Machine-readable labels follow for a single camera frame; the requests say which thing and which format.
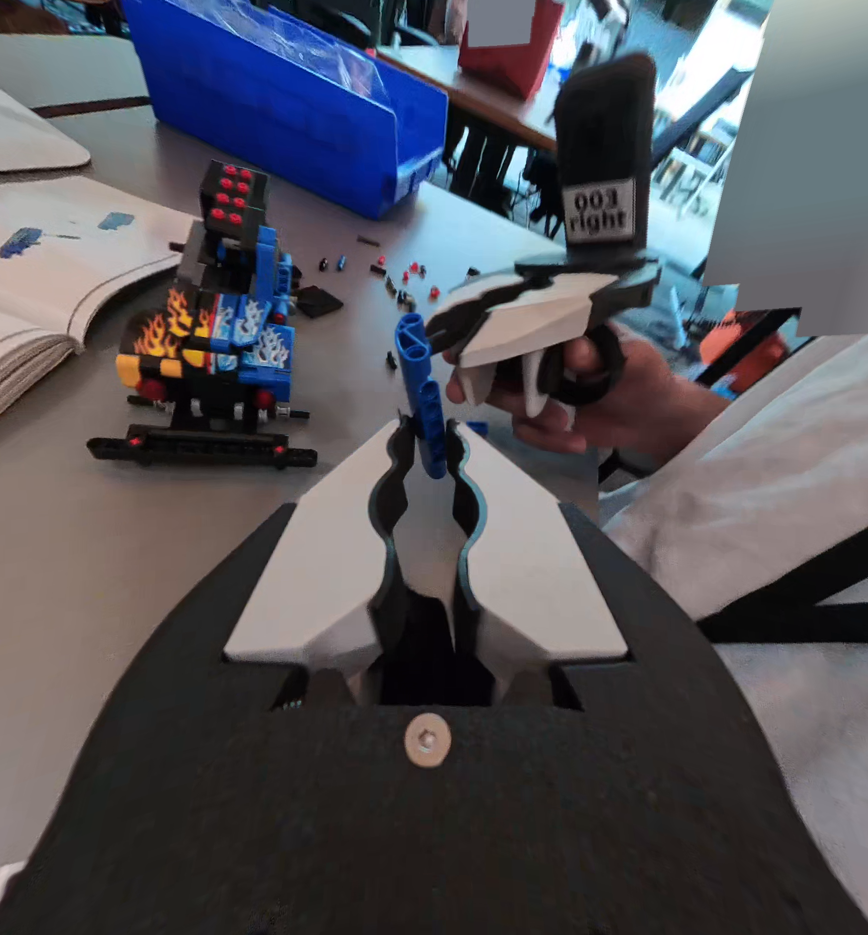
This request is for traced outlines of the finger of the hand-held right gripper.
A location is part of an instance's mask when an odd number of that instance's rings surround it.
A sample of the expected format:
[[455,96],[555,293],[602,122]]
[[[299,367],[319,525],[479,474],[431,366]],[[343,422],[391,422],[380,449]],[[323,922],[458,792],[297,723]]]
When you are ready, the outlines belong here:
[[614,274],[563,273],[548,278],[524,277],[514,272],[499,272],[474,277],[456,287],[440,299],[435,313],[425,325],[425,333],[431,344],[438,343],[438,311],[450,298],[459,298],[461,293],[510,293],[515,297],[521,293],[591,293],[617,281]]
[[497,364],[579,337],[589,292],[465,292],[438,311],[438,354],[461,368]]

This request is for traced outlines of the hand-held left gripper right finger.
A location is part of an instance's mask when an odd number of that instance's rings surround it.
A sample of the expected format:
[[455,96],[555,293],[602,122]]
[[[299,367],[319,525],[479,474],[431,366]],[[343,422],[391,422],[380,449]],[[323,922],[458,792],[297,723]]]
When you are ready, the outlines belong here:
[[629,648],[561,502],[466,424],[447,427],[452,518],[466,536],[452,595],[455,645],[506,695],[517,676],[623,662]]

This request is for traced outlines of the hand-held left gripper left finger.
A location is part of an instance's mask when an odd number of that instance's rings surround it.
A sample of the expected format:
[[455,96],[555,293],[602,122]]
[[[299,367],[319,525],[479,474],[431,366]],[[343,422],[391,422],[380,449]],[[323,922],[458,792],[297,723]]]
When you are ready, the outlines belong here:
[[334,672],[358,703],[381,701],[381,661],[406,628],[393,532],[413,465],[408,418],[393,420],[294,504],[225,644],[226,660]]

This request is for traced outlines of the blue lego beam piece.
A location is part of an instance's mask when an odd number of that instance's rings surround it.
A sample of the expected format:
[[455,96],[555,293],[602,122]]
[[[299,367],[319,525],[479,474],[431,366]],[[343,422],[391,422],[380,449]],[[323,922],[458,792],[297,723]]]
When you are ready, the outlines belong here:
[[402,315],[393,340],[422,465],[431,479],[442,479],[447,473],[446,423],[423,317],[417,312]]

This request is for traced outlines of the person's right forearm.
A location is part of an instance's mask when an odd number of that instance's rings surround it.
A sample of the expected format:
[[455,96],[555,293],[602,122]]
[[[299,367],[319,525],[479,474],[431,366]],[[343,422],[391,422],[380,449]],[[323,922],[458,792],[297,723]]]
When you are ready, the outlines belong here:
[[667,463],[688,447],[731,402],[698,380],[673,375],[662,414],[662,462]]

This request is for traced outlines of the scattered small lego pins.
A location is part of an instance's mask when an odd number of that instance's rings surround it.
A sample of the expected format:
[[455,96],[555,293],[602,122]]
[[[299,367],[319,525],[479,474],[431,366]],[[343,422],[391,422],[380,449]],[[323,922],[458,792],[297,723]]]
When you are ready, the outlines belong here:
[[452,289],[485,272],[485,263],[470,260],[456,241],[437,237],[418,247],[402,237],[363,231],[321,247],[313,261],[300,265],[307,285],[337,301],[338,310],[327,318],[347,316],[360,331],[380,323],[382,346],[401,315],[432,313]]

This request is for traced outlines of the black flat lego panel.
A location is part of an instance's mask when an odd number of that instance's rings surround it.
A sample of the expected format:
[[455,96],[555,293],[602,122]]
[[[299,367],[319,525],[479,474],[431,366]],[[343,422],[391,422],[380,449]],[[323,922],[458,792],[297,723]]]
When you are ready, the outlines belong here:
[[316,285],[303,286],[292,293],[295,309],[311,320],[322,318],[344,308],[342,300]]

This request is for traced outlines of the blue flame lego truck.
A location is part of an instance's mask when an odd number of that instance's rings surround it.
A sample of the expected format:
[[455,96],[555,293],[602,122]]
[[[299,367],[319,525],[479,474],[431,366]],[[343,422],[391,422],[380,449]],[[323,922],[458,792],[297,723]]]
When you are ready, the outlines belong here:
[[213,160],[198,199],[199,220],[171,245],[181,262],[164,306],[128,321],[115,359],[129,404],[164,411],[169,424],[131,425],[87,449],[143,466],[313,468],[315,450],[268,430],[310,418],[291,406],[300,274],[266,219],[268,176]]

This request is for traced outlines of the lego instruction booklet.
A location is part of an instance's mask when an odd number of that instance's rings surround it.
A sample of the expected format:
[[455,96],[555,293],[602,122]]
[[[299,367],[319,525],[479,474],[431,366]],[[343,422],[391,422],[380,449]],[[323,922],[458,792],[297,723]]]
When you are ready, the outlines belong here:
[[196,218],[83,175],[0,183],[0,415],[127,287],[180,263]]

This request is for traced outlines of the person's right hand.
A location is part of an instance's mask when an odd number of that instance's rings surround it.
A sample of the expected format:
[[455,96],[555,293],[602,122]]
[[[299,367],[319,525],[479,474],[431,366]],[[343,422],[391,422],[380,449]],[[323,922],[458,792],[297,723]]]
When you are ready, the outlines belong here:
[[568,415],[561,403],[549,401],[538,415],[529,416],[522,391],[495,380],[486,404],[508,413],[514,436],[533,448],[566,454],[628,450],[664,465],[661,422],[675,374],[644,337],[620,325],[615,333],[626,365],[622,379],[598,402]]

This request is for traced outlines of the red plastic bin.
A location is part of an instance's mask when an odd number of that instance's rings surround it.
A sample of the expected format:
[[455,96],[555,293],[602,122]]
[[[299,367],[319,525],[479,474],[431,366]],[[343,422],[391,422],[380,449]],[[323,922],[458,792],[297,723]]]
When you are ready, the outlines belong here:
[[541,86],[565,5],[556,1],[470,1],[460,69],[522,101]]

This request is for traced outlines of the brown wooden table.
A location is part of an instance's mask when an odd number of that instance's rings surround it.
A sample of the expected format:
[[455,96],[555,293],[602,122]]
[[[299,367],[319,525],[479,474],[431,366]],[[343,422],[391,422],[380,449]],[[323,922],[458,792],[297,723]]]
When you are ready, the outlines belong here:
[[381,46],[377,57],[439,88],[455,107],[511,134],[521,145],[556,151],[554,104],[560,79],[551,69],[535,96],[522,101],[460,69],[457,47]]

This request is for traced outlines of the orange and black object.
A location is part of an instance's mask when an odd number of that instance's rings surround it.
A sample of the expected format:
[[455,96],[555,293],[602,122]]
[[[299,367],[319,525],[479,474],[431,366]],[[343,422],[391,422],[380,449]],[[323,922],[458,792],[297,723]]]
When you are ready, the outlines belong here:
[[799,317],[799,309],[731,310],[720,321],[703,321],[695,382],[730,397],[743,394],[791,355],[780,330]]

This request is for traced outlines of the clear plastic bag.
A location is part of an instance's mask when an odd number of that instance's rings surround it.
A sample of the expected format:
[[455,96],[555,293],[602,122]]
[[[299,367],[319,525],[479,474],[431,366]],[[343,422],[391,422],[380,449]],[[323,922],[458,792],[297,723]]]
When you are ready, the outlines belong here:
[[332,27],[331,32],[325,32],[275,6],[255,6],[253,2],[222,2],[218,17],[230,32],[281,62],[357,97],[392,107],[392,96],[374,60],[366,50],[348,42],[348,38],[362,38],[356,19],[323,9],[319,24]]

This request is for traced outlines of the blue plastic bin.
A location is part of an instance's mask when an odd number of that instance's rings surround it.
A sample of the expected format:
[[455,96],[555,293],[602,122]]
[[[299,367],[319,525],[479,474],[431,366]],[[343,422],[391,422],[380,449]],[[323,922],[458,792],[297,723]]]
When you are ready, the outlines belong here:
[[222,2],[124,2],[156,117],[366,219],[441,162],[448,98],[378,66],[391,108],[297,70],[224,27]]

